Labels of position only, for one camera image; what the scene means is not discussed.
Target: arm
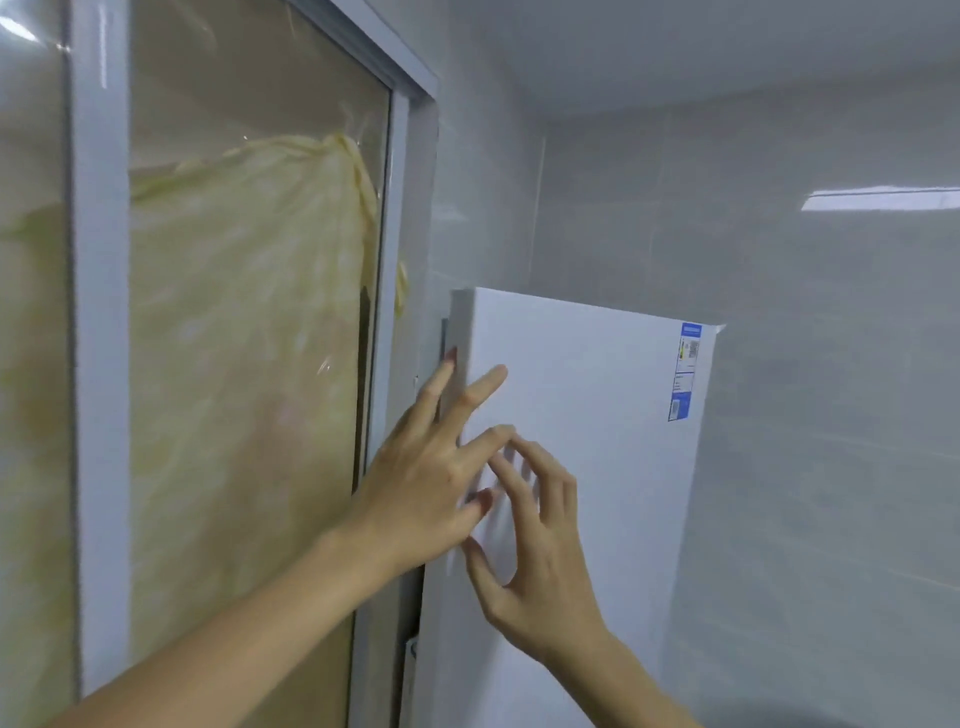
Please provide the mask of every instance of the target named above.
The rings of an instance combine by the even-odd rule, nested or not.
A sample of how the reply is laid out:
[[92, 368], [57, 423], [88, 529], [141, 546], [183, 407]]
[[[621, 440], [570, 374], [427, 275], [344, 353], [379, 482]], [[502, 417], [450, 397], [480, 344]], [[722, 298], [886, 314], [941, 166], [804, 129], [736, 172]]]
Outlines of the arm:
[[452, 373], [446, 361], [427, 382], [374, 459], [347, 516], [296, 563], [49, 728], [232, 728], [361, 602], [461, 543], [489, 510], [492, 494], [458, 503], [513, 429], [494, 427], [457, 448], [470, 414], [507, 374], [491, 370], [434, 423]]
[[465, 541], [487, 619], [543, 663], [597, 728], [699, 728], [604, 624], [577, 530], [576, 480], [536, 443], [514, 442], [540, 482], [540, 509], [523, 478], [494, 455], [491, 467], [513, 506], [517, 566], [501, 586], [480, 545]]

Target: hand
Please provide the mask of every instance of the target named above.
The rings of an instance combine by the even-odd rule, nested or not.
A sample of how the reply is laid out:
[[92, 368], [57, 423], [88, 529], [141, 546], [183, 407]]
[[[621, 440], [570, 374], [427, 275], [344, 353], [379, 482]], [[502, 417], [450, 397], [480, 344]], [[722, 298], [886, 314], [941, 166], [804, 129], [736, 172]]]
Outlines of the hand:
[[507, 378], [498, 366], [477, 379], [434, 423], [437, 404], [453, 374], [449, 357], [423, 386], [414, 405], [373, 459], [350, 505], [344, 526], [360, 534], [389, 580], [460, 544], [487, 515], [493, 491], [460, 502], [474, 477], [514, 434], [492, 427], [457, 447], [464, 425]]
[[516, 574], [500, 586], [483, 549], [464, 542], [467, 570], [487, 620], [515, 647], [551, 669], [607, 635], [577, 530], [577, 481], [537, 443], [513, 438], [540, 482], [533, 492], [501, 454], [490, 466], [510, 497]]

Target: white appliance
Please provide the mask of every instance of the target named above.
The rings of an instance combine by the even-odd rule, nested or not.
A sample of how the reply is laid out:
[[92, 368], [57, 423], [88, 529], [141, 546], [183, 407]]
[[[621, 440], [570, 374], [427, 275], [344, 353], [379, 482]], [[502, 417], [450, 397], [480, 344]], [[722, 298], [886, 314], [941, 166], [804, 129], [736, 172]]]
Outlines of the white appliance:
[[[463, 441], [513, 424], [578, 477], [581, 535], [604, 617], [655, 677], [718, 330], [483, 288], [453, 294], [451, 388], [496, 364], [510, 370]], [[488, 469], [478, 487], [494, 484]], [[516, 545], [505, 497], [474, 536], [509, 580]], [[427, 566], [416, 664], [417, 728], [589, 726], [543, 667], [486, 624], [459, 549]]]

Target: person's left hand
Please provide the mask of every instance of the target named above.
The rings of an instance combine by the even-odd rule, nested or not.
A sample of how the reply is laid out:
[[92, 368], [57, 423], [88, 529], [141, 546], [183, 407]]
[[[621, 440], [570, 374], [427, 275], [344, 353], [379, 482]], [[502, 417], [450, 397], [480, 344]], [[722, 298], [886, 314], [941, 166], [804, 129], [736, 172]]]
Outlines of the person's left hand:
[[507, 378], [497, 366], [477, 379], [434, 423], [437, 404], [450, 377], [449, 356], [400, 418], [373, 459], [350, 505], [344, 525], [371, 546], [393, 578], [459, 545], [487, 515], [494, 491], [460, 505], [474, 477], [514, 434], [510, 425], [491, 427], [457, 447], [464, 425]]

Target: door frame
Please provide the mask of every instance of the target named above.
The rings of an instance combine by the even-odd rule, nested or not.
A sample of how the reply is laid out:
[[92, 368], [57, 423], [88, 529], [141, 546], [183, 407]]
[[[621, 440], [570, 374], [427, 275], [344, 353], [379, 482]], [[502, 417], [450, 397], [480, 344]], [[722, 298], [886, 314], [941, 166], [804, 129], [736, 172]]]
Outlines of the door frame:
[[[367, 452], [369, 465], [396, 405], [412, 400], [416, 372], [392, 362], [396, 266], [404, 220], [408, 141], [423, 137], [411, 108], [435, 103], [433, 72], [364, 0], [289, 0], [390, 89]], [[66, 138], [70, 219], [71, 365], [78, 692], [88, 695], [130, 666], [130, 110], [131, 0], [68, 0]], [[422, 154], [422, 144], [417, 144]], [[399, 381], [411, 381], [398, 392]], [[357, 611], [349, 728], [388, 728], [396, 690], [396, 621]]]

